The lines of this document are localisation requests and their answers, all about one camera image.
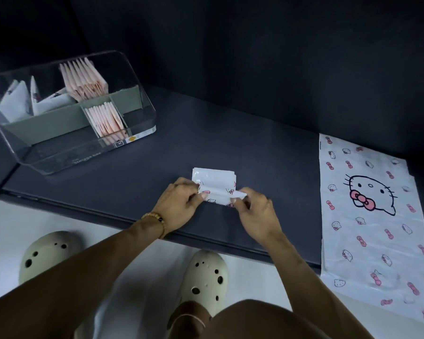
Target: pink bow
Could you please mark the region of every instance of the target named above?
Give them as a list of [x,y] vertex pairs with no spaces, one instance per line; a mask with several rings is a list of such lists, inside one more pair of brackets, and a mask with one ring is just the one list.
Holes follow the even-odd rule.
[[360,194],[358,191],[356,190],[352,190],[351,191],[351,198],[357,201],[360,201],[364,208],[366,208],[367,210],[374,210],[375,209],[375,202],[373,199],[371,198],[367,198],[366,196]]

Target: clear storage box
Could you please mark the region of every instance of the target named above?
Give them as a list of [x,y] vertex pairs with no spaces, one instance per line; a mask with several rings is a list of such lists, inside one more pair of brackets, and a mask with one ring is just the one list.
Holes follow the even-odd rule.
[[[60,63],[88,58],[108,84],[104,95],[66,95]],[[124,130],[99,137],[85,110],[110,102]],[[0,73],[0,133],[22,165],[52,174],[155,132],[155,109],[126,56],[108,51]]]

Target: hello kitty bag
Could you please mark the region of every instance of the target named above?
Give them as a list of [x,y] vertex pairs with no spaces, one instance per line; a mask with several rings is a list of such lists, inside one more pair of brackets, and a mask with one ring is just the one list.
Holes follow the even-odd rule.
[[320,135],[322,281],[424,322],[424,216],[403,159]]

